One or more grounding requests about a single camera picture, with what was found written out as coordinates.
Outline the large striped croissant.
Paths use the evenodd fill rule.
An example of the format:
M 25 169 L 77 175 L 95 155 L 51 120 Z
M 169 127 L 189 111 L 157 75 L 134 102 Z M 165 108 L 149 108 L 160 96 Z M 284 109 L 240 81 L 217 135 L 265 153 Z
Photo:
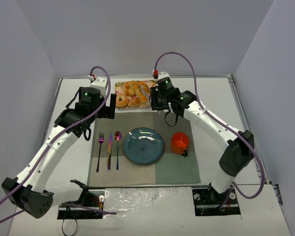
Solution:
M 149 102 L 149 98 L 146 98 L 142 93 L 140 93 L 139 88 L 136 90 L 136 96 L 140 99 L 140 101 L 142 103 L 148 103 Z

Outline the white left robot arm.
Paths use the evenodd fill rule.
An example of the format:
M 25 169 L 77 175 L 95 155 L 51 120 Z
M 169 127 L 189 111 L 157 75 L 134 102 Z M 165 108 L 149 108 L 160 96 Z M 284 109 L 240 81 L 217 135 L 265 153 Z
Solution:
M 2 188 L 12 204 L 34 218 L 44 216 L 57 205 L 68 202 L 82 202 L 88 187 L 78 180 L 66 184 L 47 186 L 47 181 L 68 149 L 90 130 L 96 118 L 115 116 L 112 97 L 109 107 L 104 98 L 105 90 L 80 87 L 75 107 L 67 107 L 56 119 L 47 140 L 32 161 L 15 177 L 6 178 Z

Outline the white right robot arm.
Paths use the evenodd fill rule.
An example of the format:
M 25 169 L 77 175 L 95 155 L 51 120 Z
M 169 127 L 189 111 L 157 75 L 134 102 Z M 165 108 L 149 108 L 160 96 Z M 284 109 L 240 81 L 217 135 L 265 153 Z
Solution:
M 170 77 L 156 81 L 155 86 L 147 88 L 142 83 L 138 91 L 145 96 L 155 111 L 166 110 L 176 117 L 182 117 L 200 127 L 220 146 L 223 154 L 219 160 L 219 171 L 210 183 L 218 194 L 224 193 L 236 176 L 253 160 L 253 134 L 241 132 L 226 124 L 209 112 L 196 95 L 186 90 L 175 88 Z

